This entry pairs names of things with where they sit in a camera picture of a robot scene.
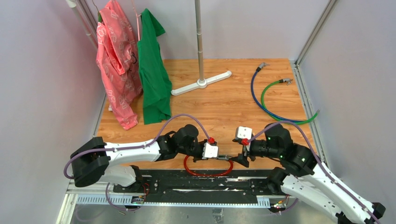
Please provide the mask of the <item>red cable lock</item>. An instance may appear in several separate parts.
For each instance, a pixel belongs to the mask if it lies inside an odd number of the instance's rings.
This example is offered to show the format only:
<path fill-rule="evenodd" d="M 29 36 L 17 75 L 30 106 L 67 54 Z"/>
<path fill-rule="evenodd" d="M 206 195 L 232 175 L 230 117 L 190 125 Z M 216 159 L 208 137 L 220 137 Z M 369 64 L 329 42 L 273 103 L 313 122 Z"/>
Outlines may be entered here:
<path fill-rule="evenodd" d="M 234 163 L 233 161 L 227 161 L 229 164 L 228 169 L 216 169 L 216 168 L 206 168 L 206 169 L 190 169 L 188 166 L 188 159 L 190 156 L 185 156 L 183 159 L 183 167 L 185 171 L 192 175 L 192 176 L 199 176 L 199 177 L 222 177 L 222 176 L 227 176 L 229 175 L 233 168 L 234 168 Z"/>

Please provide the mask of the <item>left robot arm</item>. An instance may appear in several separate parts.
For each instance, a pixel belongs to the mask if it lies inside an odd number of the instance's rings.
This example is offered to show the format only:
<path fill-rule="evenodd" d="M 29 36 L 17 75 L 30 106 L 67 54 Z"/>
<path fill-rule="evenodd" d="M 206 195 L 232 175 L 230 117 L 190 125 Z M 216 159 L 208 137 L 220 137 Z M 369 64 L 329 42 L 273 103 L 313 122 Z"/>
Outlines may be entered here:
<path fill-rule="evenodd" d="M 87 187 L 97 182 L 110 182 L 137 193 L 143 187 L 138 167 L 121 165 L 136 161 L 165 161 L 178 154 L 207 160 L 219 155 L 214 139 L 198 141 L 198 129 L 191 124 L 145 142 L 115 144 L 94 137 L 71 154 L 75 186 Z"/>

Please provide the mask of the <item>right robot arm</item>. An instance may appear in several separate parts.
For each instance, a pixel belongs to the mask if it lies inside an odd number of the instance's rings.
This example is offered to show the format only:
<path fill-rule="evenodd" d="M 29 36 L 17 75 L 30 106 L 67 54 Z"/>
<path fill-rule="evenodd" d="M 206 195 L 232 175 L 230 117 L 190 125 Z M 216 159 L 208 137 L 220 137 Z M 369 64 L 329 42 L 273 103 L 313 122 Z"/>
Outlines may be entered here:
<path fill-rule="evenodd" d="M 338 224 L 378 224 L 386 208 L 354 192 L 320 160 L 312 146 L 293 142 L 280 123 L 268 124 L 258 139 L 251 128 L 236 128 L 234 142 L 242 152 L 233 160 L 245 167 L 257 157 L 278 159 L 281 167 L 267 176 L 267 190 L 284 193 L 326 214 Z"/>

